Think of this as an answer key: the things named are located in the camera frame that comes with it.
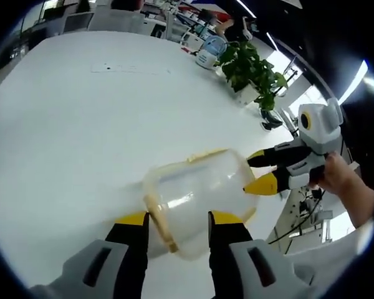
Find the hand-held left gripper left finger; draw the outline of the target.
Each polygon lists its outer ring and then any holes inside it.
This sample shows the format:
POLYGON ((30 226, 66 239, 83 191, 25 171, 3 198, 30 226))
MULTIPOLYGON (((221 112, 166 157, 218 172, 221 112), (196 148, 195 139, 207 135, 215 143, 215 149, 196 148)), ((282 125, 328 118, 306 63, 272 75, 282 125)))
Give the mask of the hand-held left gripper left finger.
POLYGON ((48 285, 31 287, 33 298, 141 298, 148 266, 150 215, 119 218, 105 239, 69 258, 48 285))

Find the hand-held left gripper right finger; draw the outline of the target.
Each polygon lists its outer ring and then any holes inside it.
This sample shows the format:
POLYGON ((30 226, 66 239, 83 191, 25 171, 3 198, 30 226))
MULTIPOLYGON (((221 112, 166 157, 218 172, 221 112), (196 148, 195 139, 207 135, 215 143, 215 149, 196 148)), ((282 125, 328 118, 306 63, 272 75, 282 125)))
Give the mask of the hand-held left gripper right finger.
POLYGON ((293 263, 265 241, 254 240, 229 212, 208 212, 209 267, 216 298, 308 298, 310 286, 293 263))

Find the person's right hand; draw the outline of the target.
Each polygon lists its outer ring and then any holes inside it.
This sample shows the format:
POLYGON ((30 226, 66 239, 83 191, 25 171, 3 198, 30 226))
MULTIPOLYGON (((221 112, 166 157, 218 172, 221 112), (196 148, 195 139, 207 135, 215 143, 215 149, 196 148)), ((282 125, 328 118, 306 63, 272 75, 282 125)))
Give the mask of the person's right hand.
POLYGON ((374 197, 374 191, 366 186, 358 174, 336 152, 327 156, 320 178, 310 179, 309 186, 316 185, 336 195, 343 202, 374 197))

